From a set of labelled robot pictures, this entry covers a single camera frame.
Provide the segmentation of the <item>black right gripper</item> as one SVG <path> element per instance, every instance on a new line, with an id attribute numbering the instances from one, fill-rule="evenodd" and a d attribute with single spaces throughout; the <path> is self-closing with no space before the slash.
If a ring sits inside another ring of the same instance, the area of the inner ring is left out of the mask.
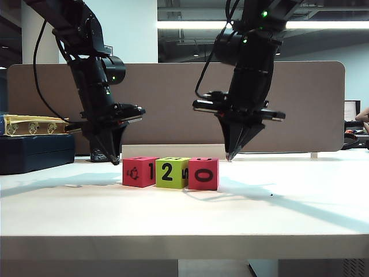
<path id="1" fill-rule="evenodd" d="M 241 111 L 231 108 L 226 102 L 195 100 L 193 101 L 193 109 L 212 113 L 218 118 L 223 131 L 227 161 L 231 161 L 247 143 L 265 128 L 264 125 L 254 124 L 262 123 L 263 120 L 279 122 L 285 120 L 285 113 L 281 111 L 265 108 L 252 112 Z"/>

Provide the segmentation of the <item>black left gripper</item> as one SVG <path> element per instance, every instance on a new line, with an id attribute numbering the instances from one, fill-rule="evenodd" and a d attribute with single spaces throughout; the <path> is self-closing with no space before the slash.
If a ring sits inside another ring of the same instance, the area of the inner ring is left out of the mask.
<path id="1" fill-rule="evenodd" d="M 112 104 L 104 107 L 93 118 L 68 125 L 68 134 L 92 134 L 92 162 L 111 162 L 118 165 L 122 136 L 130 123 L 142 120 L 146 113 L 134 104 Z"/>

